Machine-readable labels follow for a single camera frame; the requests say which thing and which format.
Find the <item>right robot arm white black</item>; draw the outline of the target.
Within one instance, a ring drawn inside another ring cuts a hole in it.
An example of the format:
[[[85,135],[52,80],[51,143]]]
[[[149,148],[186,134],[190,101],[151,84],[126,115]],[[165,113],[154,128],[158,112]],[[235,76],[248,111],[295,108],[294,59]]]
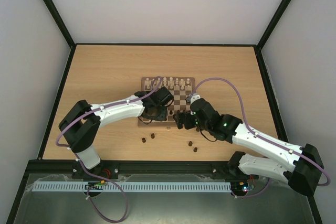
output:
[[[244,146],[261,155],[254,157],[235,152],[228,162],[232,176],[264,176],[284,182],[304,196],[314,195],[324,168],[315,146],[306,144],[301,147],[256,131],[233,115],[219,114],[197,95],[192,97],[191,109],[176,113],[173,119],[178,129],[196,127],[217,141]]]

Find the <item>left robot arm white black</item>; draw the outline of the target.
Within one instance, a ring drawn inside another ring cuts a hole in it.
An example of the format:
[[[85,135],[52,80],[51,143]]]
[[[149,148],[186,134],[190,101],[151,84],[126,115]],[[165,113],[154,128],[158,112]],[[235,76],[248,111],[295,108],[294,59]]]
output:
[[[152,91],[138,91],[125,99],[103,104],[78,101],[59,123],[66,147],[79,158],[86,169],[93,169],[101,162],[93,146],[98,129],[127,118],[144,118],[166,121],[167,106],[174,96],[166,87]]]

